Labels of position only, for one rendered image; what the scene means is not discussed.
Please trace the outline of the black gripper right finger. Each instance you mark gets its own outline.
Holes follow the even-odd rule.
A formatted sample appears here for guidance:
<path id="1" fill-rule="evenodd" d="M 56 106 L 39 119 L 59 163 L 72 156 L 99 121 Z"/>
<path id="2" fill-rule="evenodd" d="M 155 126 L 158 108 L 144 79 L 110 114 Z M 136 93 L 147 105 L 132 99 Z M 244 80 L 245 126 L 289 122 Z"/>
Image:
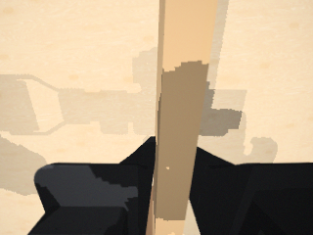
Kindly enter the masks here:
<path id="1" fill-rule="evenodd" d="M 258 190 L 313 188 L 313 163 L 226 162 L 197 147 L 190 202 L 201 235 L 238 235 Z"/>

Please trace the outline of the long tan wooden rail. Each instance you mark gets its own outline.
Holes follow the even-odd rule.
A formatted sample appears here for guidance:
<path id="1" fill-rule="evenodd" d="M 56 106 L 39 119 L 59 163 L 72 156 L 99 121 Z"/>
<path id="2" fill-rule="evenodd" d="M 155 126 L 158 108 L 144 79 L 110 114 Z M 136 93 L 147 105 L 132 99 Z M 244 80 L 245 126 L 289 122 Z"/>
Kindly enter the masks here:
<path id="1" fill-rule="evenodd" d="M 218 0 L 159 0 L 153 235 L 182 235 Z"/>

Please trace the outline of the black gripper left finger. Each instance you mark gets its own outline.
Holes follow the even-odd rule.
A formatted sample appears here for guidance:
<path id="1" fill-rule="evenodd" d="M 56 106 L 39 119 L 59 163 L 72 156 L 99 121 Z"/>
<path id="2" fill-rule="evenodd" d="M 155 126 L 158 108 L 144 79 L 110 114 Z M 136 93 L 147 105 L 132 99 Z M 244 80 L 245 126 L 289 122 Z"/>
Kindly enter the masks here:
<path id="1" fill-rule="evenodd" d="M 129 235 L 146 235 L 156 161 L 151 136 L 118 164 L 51 163 L 34 174 L 34 185 L 46 212 L 51 206 L 123 207 Z"/>

